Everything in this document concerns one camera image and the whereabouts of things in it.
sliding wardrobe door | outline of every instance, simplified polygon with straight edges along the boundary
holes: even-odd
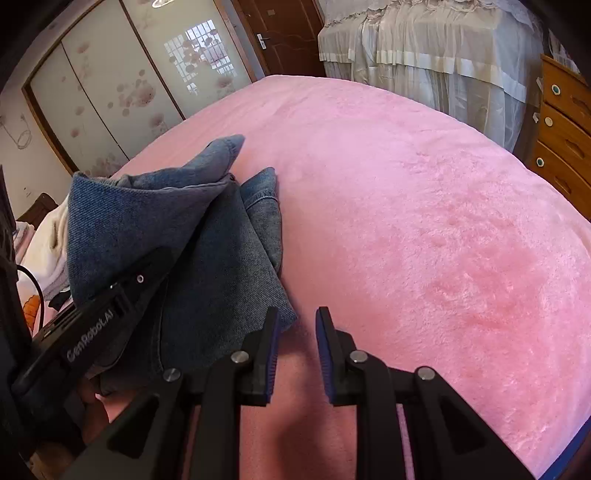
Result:
[[[123,0],[185,117],[251,83],[213,0]]]
[[[181,122],[118,0],[93,8],[61,43],[92,105],[129,158]]]
[[[57,139],[81,171],[108,177],[127,162],[84,93],[61,45],[35,74],[31,89]]]

silver screw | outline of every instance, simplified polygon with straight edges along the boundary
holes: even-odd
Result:
[[[421,380],[433,380],[435,378],[435,370],[429,367],[421,367],[418,369],[418,376]]]
[[[164,381],[176,382],[179,378],[181,378],[181,371],[178,368],[169,368],[168,370],[164,371],[162,376]]]
[[[349,358],[356,364],[362,364],[368,360],[368,354],[363,350],[354,350],[349,354]]]
[[[235,364],[243,364],[244,362],[248,361],[249,358],[250,355],[248,355],[248,353],[246,353],[244,350],[238,350],[230,356],[230,359]]]

blue denim fabric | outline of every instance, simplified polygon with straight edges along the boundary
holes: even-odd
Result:
[[[268,168],[242,187],[228,174],[243,143],[212,142],[182,168],[116,181],[75,175],[68,272],[80,304],[156,247],[178,259],[96,367],[103,393],[140,387],[165,368],[206,367],[259,329],[270,305],[296,319],[279,282],[281,214]]]

pink fleece bedspread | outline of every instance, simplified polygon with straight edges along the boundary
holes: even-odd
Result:
[[[471,127],[358,83],[268,77],[156,140],[121,173],[244,134],[240,181],[275,167],[282,281],[271,405],[245,408],[241,475],[352,479],[355,412],[324,396],[314,313],[391,367],[431,365],[540,476],[591,415],[591,228]]]

drawer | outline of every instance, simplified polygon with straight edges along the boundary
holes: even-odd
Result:
[[[576,77],[544,61],[544,101],[591,134],[591,90]]]
[[[542,103],[539,132],[538,140],[591,183],[591,137],[587,133],[547,103]]]
[[[540,142],[535,145],[530,170],[558,190],[587,220],[591,219],[591,186]]]

